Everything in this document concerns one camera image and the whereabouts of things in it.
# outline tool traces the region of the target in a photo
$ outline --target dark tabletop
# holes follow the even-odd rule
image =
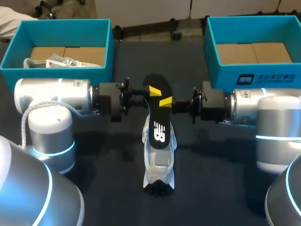
[[[7,45],[0,45],[0,59]],[[130,77],[141,88],[145,75],[161,73],[175,98],[189,99],[208,80],[203,43],[116,43],[114,80]],[[21,115],[0,78],[0,135],[20,144]],[[120,123],[109,117],[76,119],[77,164],[69,175],[82,191],[84,226],[267,226],[264,196],[269,182],[255,167],[255,131],[172,116],[175,191],[150,196],[143,190],[142,129],[147,109],[131,108]]]

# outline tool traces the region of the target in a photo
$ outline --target cable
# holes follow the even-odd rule
[[[280,4],[281,4],[281,0],[279,0],[279,3],[278,3],[278,5],[277,5],[277,8],[276,8],[276,10],[275,10],[275,12],[276,12],[276,13],[278,13],[278,12],[279,12],[279,10],[278,10],[278,9],[279,9],[279,6],[280,6]]]
[[[34,109],[37,109],[39,107],[46,106],[46,105],[58,105],[58,106],[66,107],[68,110],[75,113],[77,116],[84,117],[84,115],[79,113],[75,108],[73,108],[69,104],[66,104],[63,102],[59,102],[59,101],[55,101],[55,100],[47,100],[47,101],[39,101],[39,102],[32,101],[30,103],[29,107],[24,112],[24,114],[22,116],[22,121],[21,121],[21,140],[22,140],[22,148],[24,150],[26,148],[26,120],[27,120],[27,117],[28,117],[29,113],[31,111],[33,111]]]

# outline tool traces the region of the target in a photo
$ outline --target shoe sole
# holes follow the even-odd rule
[[[144,175],[143,183],[144,190],[150,195],[169,195],[174,192],[174,172],[168,184],[165,184],[162,180],[156,180],[154,183],[150,184],[147,181],[146,175]]]

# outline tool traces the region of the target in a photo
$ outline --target glowing blue light ring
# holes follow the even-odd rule
[[[37,151],[37,150],[34,148],[34,146],[32,146],[32,148],[33,148],[33,150],[34,150],[36,153],[38,153],[39,155],[47,156],[47,157],[52,157],[52,156],[58,156],[58,155],[61,155],[61,154],[65,154],[66,152],[70,151],[70,150],[74,147],[74,145],[75,145],[75,141],[73,141],[72,145],[71,145],[68,149],[66,149],[66,150],[64,150],[64,151],[62,151],[62,152],[59,152],[59,153],[55,153],[55,154],[45,154],[45,153],[42,153],[42,152]]]
[[[264,140],[285,140],[285,141],[298,141],[301,140],[301,137],[269,137],[269,136],[259,136],[256,135],[257,139]]]
[[[265,89],[265,88],[262,88],[262,91],[263,91],[264,97],[267,97],[267,96],[268,96],[268,93],[267,93],[266,89]]]
[[[58,83],[59,83],[59,95],[57,95],[57,101],[61,102],[62,98],[61,98],[61,92],[62,92],[62,78],[58,79]]]
[[[293,196],[292,196],[292,193],[291,193],[291,190],[290,190],[290,186],[288,184],[288,174],[290,172],[290,169],[291,169],[291,166],[292,164],[295,162],[295,160],[289,165],[289,167],[287,168],[287,172],[286,172],[286,177],[285,177],[285,183],[286,183],[286,189],[287,189],[287,193],[288,193],[288,197],[290,198],[293,206],[295,207],[295,210],[299,213],[299,215],[301,216],[301,211],[300,209],[298,208],[297,204],[295,203],[294,199],[293,199]]]
[[[50,197],[51,197],[51,193],[52,193],[52,176],[51,176],[51,172],[50,172],[50,169],[48,168],[48,166],[46,164],[44,164],[46,169],[47,169],[47,172],[48,172],[48,176],[49,176],[49,187],[48,187],[48,193],[47,193],[47,197],[46,197],[46,200],[45,200],[45,203],[44,203],[44,206],[40,212],[40,214],[38,215],[37,219],[35,220],[35,222],[33,223],[32,226],[38,226],[38,224],[40,223],[40,221],[42,220],[46,210],[47,210],[47,207],[49,205],[49,202],[50,202]]]

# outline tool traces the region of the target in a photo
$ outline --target blue bin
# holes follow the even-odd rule
[[[293,63],[221,64],[217,44],[265,42],[284,43]],[[213,88],[225,92],[247,88],[301,88],[301,23],[296,16],[209,17],[204,51]]]
[[[106,47],[103,67],[23,68],[33,47]],[[22,21],[10,42],[0,71],[14,92],[21,78],[89,79],[92,85],[110,82],[114,39],[109,19]]]

